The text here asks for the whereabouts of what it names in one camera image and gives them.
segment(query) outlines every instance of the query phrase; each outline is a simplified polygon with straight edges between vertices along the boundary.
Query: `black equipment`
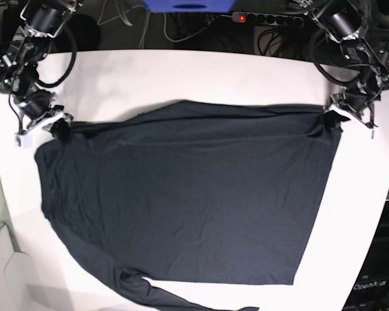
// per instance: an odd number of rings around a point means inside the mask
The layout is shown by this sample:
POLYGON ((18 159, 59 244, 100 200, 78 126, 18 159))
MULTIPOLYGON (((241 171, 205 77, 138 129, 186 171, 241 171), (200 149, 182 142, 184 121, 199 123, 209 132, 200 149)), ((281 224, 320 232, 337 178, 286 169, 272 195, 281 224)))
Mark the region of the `black equipment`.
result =
MULTIPOLYGON (((295 1, 300 9, 280 14, 292 17, 307 15, 318 25, 320 30, 314 33, 309 44, 311 60, 330 82, 342 87, 340 93, 331 96, 326 111, 335 110, 373 130, 374 102, 381 99, 382 91, 389 89, 389 52, 370 45, 367 35, 371 23, 369 0, 362 3, 363 7, 354 0, 295 1), (349 81, 332 77, 315 57, 314 50, 319 40, 339 43, 342 54, 352 63, 348 67, 358 70, 359 74, 349 81), (362 116, 367 109, 370 120, 364 122, 362 116)), ((77 46, 66 24, 81 4, 82 0, 30 0, 20 14, 25 25, 18 28, 0 63, 0 92, 13 95, 16 106, 22 112, 21 116, 18 115, 19 145, 24 144, 26 136, 36 128, 50 130, 56 121, 69 123, 72 120, 72 116, 63 112, 63 107, 51 105, 55 94, 40 87, 50 89, 59 85, 72 70, 77 46), (51 40, 61 32, 65 32, 71 42, 72 60, 61 79, 48 84, 40 80, 36 68, 49 53, 51 40), (31 119, 26 130, 23 129, 23 115, 31 119)), ((248 19, 244 16, 240 20, 247 22, 248 19)), ((57 130, 52 132, 59 137, 57 130)))
POLYGON ((389 201, 344 310, 389 310, 389 201))

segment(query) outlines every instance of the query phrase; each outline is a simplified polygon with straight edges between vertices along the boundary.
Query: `dark gray long-sleeve shirt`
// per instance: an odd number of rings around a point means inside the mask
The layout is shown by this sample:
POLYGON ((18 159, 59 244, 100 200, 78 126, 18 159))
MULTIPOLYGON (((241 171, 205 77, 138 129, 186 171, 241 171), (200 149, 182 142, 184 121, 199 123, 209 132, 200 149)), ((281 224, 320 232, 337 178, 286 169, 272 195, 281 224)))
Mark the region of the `dark gray long-sleeve shirt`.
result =
POLYGON ((43 213, 85 270, 162 311, 207 309, 142 277, 292 284, 340 140, 331 116, 183 101, 73 126, 36 153, 43 213))

